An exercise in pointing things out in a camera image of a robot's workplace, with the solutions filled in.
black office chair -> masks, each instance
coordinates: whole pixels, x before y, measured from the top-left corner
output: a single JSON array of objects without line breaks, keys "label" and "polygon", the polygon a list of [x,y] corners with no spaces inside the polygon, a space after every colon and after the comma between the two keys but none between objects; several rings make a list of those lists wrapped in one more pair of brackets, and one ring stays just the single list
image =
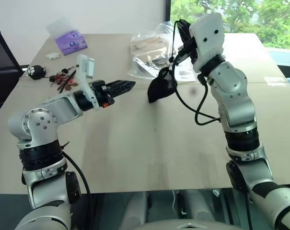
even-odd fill
[{"label": "black office chair", "polygon": [[0,108],[22,74],[23,70],[0,32]]}]

window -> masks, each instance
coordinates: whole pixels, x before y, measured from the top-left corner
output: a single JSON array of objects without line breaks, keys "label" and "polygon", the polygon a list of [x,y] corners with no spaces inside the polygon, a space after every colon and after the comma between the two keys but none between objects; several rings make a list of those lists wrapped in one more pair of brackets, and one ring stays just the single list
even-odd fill
[{"label": "window", "polygon": [[264,46],[290,49],[290,0],[169,0],[170,20],[193,23],[219,12],[225,32],[255,33]]}]

purple box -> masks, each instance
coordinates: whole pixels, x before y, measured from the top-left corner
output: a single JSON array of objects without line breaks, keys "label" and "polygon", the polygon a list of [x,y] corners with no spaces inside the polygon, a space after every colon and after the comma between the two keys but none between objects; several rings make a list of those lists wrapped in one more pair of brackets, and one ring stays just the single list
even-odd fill
[{"label": "purple box", "polygon": [[55,38],[55,42],[62,51],[63,55],[87,48],[83,35],[76,30],[69,31],[64,35]]}]

table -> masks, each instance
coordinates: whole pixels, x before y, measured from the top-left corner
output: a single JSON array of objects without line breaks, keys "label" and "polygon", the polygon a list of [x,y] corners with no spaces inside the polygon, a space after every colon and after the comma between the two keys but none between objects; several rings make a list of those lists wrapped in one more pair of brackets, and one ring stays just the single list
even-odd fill
[{"label": "table", "polygon": [[[58,129],[60,143],[70,141],[65,151],[83,170],[91,192],[231,187],[221,124],[197,126],[194,114],[174,94],[149,104],[150,81],[127,75],[130,38],[130,34],[86,34],[88,49],[56,60],[45,57],[60,52],[48,39],[31,63],[45,66],[51,74],[74,65],[82,53],[95,59],[96,79],[137,82],[132,91],[115,98],[114,105],[88,111]],[[255,34],[226,34],[224,55],[248,78],[260,140],[276,181],[290,184],[290,85]],[[180,84],[178,90],[193,107],[203,94],[197,82]],[[17,139],[7,128],[9,116],[56,93],[48,79],[23,76],[1,108],[0,194],[26,194]],[[202,111],[217,116],[210,94]]]}]

white wall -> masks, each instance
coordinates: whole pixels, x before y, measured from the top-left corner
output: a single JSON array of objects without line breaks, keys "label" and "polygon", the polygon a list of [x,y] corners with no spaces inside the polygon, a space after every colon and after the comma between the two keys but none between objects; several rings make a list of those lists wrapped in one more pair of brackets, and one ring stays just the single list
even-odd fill
[{"label": "white wall", "polygon": [[48,38],[45,26],[68,17],[82,33],[135,33],[163,21],[164,0],[0,0],[0,30],[20,65]]}]

